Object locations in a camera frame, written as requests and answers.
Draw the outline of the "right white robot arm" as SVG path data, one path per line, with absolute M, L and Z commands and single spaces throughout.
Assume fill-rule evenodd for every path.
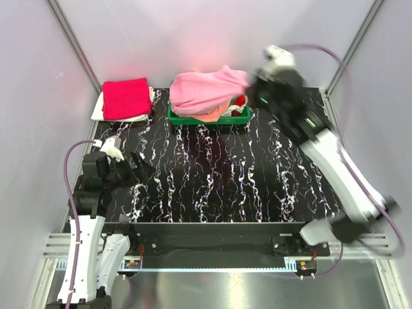
M 270 73 L 257 71 L 248 92 L 255 107 L 264 109 L 279 124 L 281 132 L 320 169 L 341 203 L 336 218 L 307 223 L 292 239 L 294 251 L 307 255 L 315 245 L 339 240 L 350 244 L 379 220 L 398 210 L 392 197 L 383 197 L 363 177 L 324 113 L 308 107 L 301 96 L 304 80 L 293 68 Z

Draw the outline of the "pink t shirt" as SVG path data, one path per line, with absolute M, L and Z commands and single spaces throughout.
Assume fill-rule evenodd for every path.
M 179 117 L 192 118 L 243 95 L 247 87 L 247 72 L 233 70 L 227 65 L 212 73 L 181 73 L 170 87 L 171 110 Z

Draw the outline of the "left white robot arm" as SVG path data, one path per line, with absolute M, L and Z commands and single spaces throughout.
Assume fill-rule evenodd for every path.
M 70 248 L 64 281 L 56 301 L 47 308 L 111 308 L 111 290 L 125 255 L 142 249 L 136 229 L 121 223 L 102 236 L 113 191 L 147 183 L 156 171 L 132 152 L 135 163 L 116 154 L 95 151 L 82 161 L 82 174 L 68 205 Z

